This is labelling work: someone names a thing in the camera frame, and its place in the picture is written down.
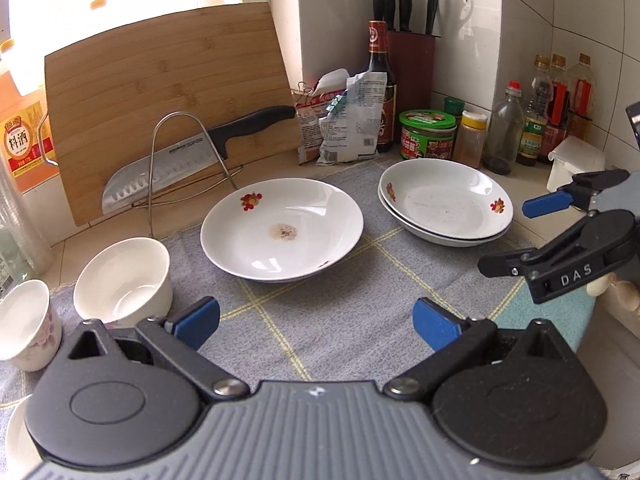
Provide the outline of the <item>gloved right hand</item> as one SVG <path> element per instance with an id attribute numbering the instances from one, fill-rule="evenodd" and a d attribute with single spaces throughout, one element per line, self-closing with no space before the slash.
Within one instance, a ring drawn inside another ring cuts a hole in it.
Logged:
<path id="1" fill-rule="evenodd" d="M 608 314 L 639 337 L 640 294 L 634 283 L 609 273 L 589 283 L 586 292 L 588 296 L 596 298 Z"/>

